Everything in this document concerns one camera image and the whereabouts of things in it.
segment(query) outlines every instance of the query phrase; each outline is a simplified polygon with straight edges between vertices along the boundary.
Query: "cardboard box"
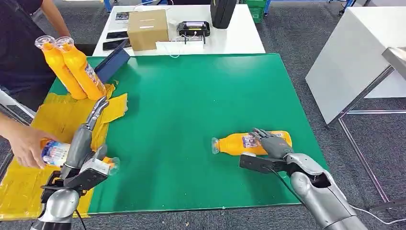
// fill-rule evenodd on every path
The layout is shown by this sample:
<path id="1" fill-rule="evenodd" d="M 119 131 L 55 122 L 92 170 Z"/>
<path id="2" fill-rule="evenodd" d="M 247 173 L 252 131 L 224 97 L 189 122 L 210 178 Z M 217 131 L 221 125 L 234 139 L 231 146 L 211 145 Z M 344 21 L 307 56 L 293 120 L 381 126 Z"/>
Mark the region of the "cardboard box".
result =
<path id="1" fill-rule="evenodd" d="M 127 33 L 134 51 L 156 49 L 155 42 L 168 42 L 165 10 L 131 12 Z"/>

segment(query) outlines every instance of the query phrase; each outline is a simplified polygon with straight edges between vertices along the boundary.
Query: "plastic bottle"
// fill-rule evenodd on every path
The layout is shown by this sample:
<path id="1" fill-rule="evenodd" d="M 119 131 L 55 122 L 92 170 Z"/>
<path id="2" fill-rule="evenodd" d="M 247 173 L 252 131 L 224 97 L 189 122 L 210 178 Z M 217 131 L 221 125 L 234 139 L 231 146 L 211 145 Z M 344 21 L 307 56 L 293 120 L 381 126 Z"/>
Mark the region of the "plastic bottle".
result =
<path id="1" fill-rule="evenodd" d="M 60 37 L 55 41 L 61 50 L 66 66 L 79 82 L 91 100 L 98 100 L 106 95 L 106 88 L 89 65 L 86 55 L 76 49 L 70 37 Z"/>
<path id="2" fill-rule="evenodd" d="M 42 160 L 45 164 L 62 167 L 68 157 L 70 145 L 46 138 L 41 140 L 40 145 Z M 120 168 L 120 159 L 117 157 L 105 157 L 103 162 L 110 166 L 109 175 L 115 174 Z"/>
<path id="3" fill-rule="evenodd" d="M 271 131 L 272 134 L 283 138 L 292 146 L 291 136 L 286 131 Z M 252 152 L 257 155 L 267 155 L 262 146 L 248 133 L 234 133 L 223 139 L 212 138 L 212 153 L 225 152 L 239 156 L 243 152 Z"/>
<path id="4" fill-rule="evenodd" d="M 87 98 L 86 93 L 66 66 L 61 51 L 55 47 L 55 39 L 47 35 L 41 36 L 35 40 L 35 46 L 42 50 L 45 61 L 72 97 L 76 100 Z"/>

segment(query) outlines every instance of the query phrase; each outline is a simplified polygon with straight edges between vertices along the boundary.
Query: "person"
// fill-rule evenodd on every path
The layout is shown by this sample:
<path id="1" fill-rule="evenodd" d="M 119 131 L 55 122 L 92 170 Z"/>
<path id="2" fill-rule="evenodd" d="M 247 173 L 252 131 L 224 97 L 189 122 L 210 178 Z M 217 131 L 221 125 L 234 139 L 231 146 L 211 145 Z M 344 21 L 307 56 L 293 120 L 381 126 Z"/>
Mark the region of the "person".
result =
<path id="1" fill-rule="evenodd" d="M 70 36 L 53 0 L 0 1 L 0 89 L 36 111 L 55 80 L 36 38 L 45 33 L 31 14 L 39 8 L 60 36 Z M 6 138 L 20 165 L 43 168 L 40 141 L 52 135 L 22 125 L 0 113 L 0 136 Z"/>
<path id="2" fill-rule="evenodd" d="M 33 111 L 56 77 L 34 45 L 45 35 L 31 18 L 39 8 L 60 36 L 70 36 L 53 0 L 0 1 L 0 89 Z"/>
<path id="3" fill-rule="evenodd" d="M 57 139 L 49 133 L 14 121 L 2 113 L 0 113 L 0 136 L 10 142 L 13 154 L 20 165 L 41 169 L 45 166 L 41 156 L 41 140 Z"/>

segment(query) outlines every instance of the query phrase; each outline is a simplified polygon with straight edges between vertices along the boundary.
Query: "robotic arm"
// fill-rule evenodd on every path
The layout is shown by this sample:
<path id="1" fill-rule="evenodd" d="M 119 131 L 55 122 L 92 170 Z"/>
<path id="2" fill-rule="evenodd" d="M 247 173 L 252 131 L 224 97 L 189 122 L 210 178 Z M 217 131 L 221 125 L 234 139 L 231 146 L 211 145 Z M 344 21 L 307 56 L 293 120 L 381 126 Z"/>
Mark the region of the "robotic arm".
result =
<path id="1" fill-rule="evenodd" d="M 86 122 L 75 132 L 61 170 L 54 171 L 41 187 L 44 189 L 41 195 L 43 211 L 31 230 L 70 230 L 80 197 L 107 179 L 110 166 L 102 161 L 107 146 L 102 145 L 93 152 L 90 144 L 96 121 L 108 104 L 106 97 L 96 102 Z"/>
<path id="2" fill-rule="evenodd" d="M 367 230 L 348 204 L 329 172 L 311 157 L 294 153 L 282 138 L 262 129 L 250 133 L 268 153 L 259 158 L 253 153 L 240 156 L 240 167 L 260 173 L 286 171 L 296 197 L 325 230 Z"/>

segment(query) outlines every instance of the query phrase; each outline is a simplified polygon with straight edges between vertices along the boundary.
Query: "table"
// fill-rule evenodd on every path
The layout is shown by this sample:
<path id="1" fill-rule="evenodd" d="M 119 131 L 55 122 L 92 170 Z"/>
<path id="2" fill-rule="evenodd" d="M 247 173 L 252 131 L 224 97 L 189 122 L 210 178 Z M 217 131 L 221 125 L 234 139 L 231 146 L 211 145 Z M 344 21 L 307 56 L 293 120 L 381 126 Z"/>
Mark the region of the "table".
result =
<path id="1" fill-rule="evenodd" d="M 237 4 L 230 25 L 225 30 L 212 27 L 210 5 L 174 5 L 174 6 L 114 6 L 107 23 L 104 26 L 100 39 L 97 42 L 93 56 L 106 57 L 111 51 L 103 51 L 103 42 L 115 39 L 106 39 L 108 32 L 126 31 L 121 25 L 113 23 L 118 12 L 146 11 L 165 9 L 168 21 L 169 39 L 179 36 L 176 34 L 176 25 L 183 21 L 207 21 L 210 24 L 211 35 L 202 41 L 191 41 L 185 45 L 176 42 L 175 48 L 158 47 L 156 50 L 136 51 L 132 48 L 125 50 L 131 56 L 145 55 L 177 55 L 177 54 L 256 54 L 265 53 L 261 39 L 258 35 L 251 13 L 246 4 Z"/>
<path id="2" fill-rule="evenodd" d="M 306 76 L 325 122 L 340 123 L 383 199 L 383 205 L 374 207 L 377 210 L 406 204 L 406 199 L 389 200 L 343 117 L 406 113 L 406 110 L 352 110 L 363 98 L 406 97 L 406 67 L 402 67 L 391 49 L 406 46 L 406 27 L 402 23 L 405 20 L 406 7 L 348 8 Z"/>
<path id="3" fill-rule="evenodd" d="M 95 188 L 89 214 L 298 204 L 275 175 L 211 153 L 212 137 L 253 127 L 287 130 L 296 152 L 327 168 L 278 54 L 131 57 L 113 80 L 128 111 L 106 143 L 122 165 Z M 57 80 L 51 92 L 66 90 Z"/>

